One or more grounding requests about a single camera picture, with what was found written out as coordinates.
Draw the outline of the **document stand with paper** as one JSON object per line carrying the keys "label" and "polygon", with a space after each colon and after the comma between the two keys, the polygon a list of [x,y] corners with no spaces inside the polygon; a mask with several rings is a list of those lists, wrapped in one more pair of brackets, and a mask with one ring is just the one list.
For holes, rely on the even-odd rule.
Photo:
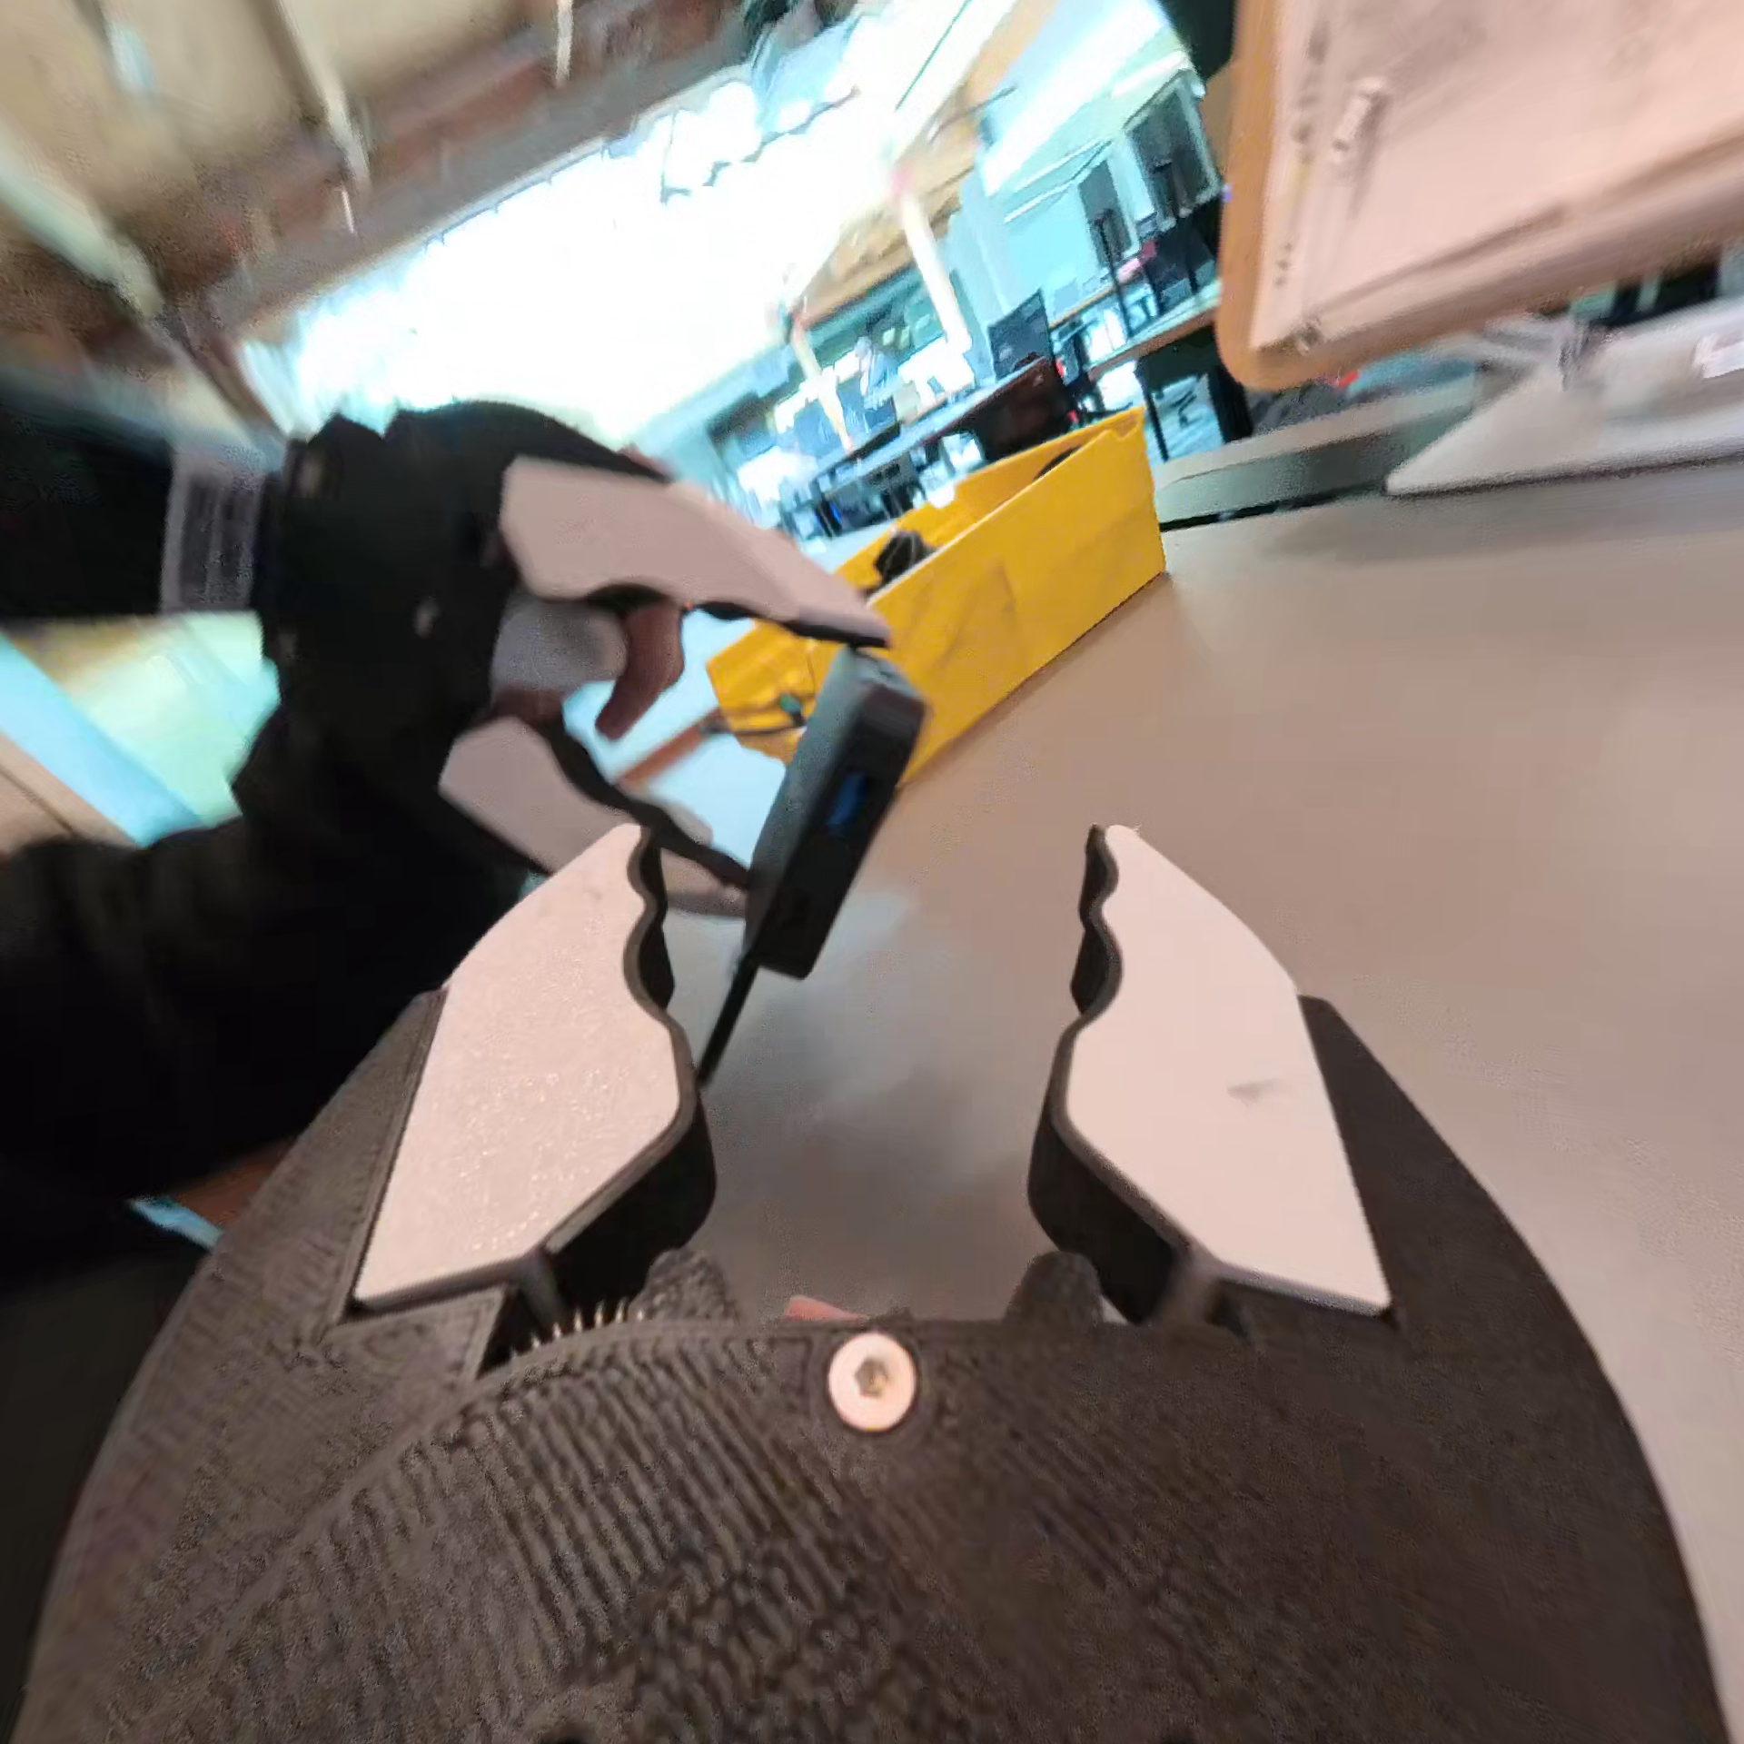
{"label": "document stand with paper", "polygon": [[1740,249],[1740,2],[1236,3],[1220,356],[1503,382],[1393,496],[1738,463],[1740,294],[1578,303]]}

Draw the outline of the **yellow bin with cables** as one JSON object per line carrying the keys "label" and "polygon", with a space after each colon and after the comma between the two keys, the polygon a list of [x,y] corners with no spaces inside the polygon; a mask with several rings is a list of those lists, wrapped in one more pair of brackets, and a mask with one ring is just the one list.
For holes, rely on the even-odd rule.
{"label": "yellow bin with cables", "polygon": [[961,480],[835,564],[929,705],[907,773],[1167,572],[1148,424],[1126,409]]}

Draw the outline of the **grey desk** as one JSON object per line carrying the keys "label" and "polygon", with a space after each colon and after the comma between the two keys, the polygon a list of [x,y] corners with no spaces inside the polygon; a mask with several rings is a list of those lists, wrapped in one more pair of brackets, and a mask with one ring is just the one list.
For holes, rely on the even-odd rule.
{"label": "grey desk", "polygon": [[815,973],[753,988],[701,1250],[753,1318],[997,1316],[1043,1250],[1085,833],[1134,827],[1342,1010],[1556,1279],[1740,1739],[1740,467],[1163,544],[1163,582],[914,778]]}

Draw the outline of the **black hub with blue port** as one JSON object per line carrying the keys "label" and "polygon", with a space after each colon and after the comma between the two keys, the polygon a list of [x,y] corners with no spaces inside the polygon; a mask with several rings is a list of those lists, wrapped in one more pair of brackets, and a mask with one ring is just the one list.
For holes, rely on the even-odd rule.
{"label": "black hub with blue port", "polygon": [[808,978],[922,741],[929,707],[889,659],[848,648],[778,782],[749,861],[741,957]]}

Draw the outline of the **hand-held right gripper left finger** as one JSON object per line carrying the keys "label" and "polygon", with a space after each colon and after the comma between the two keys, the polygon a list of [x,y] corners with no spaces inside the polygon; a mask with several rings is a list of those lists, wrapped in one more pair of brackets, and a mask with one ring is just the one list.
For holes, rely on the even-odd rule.
{"label": "hand-held right gripper left finger", "polygon": [[532,1312],[637,1293],[715,1198],[668,1013],[662,855],[621,825],[453,971],[356,1276],[370,1312],[505,1284]]}

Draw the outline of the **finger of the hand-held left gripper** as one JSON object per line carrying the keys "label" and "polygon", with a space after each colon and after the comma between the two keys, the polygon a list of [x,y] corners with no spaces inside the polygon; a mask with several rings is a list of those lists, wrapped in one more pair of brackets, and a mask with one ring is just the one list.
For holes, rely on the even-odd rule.
{"label": "finger of the hand-held left gripper", "polygon": [[662,853],[672,907],[716,917],[749,909],[749,870],[713,841],[701,818],[616,786],[565,727],[515,716],[473,727],[447,754],[441,796],[540,873],[635,822]]}
{"label": "finger of the hand-held left gripper", "polygon": [[608,598],[655,595],[848,648],[889,646],[856,586],[689,485],[519,456],[500,498],[500,539],[537,600],[604,611]]}

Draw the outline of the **person's left hand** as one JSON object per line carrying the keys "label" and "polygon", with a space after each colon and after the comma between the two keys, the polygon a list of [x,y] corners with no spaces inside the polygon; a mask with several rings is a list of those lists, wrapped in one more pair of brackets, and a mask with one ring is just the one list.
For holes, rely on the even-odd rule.
{"label": "person's left hand", "polygon": [[607,695],[595,729],[616,743],[684,677],[684,611],[668,600],[648,600],[621,616],[623,665]]}

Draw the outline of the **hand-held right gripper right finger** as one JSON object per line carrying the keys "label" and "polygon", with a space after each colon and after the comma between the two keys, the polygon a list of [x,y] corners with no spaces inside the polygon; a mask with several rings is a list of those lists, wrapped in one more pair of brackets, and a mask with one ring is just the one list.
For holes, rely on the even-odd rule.
{"label": "hand-held right gripper right finger", "polygon": [[1232,907],[1126,825],[1083,845],[1071,998],[1030,1203],[1126,1323],[1232,1291],[1391,1307],[1301,996]]}

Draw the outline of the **person's left forearm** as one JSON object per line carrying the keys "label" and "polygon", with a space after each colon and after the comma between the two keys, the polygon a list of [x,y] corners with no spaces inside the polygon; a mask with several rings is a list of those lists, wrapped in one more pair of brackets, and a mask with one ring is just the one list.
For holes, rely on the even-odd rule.
{"label": "person's left forearm", "polygon": [[132,1202],[292,1139],[530,873],[283,713],[236,813],[3,870],[3,1283],[161,1243]]}

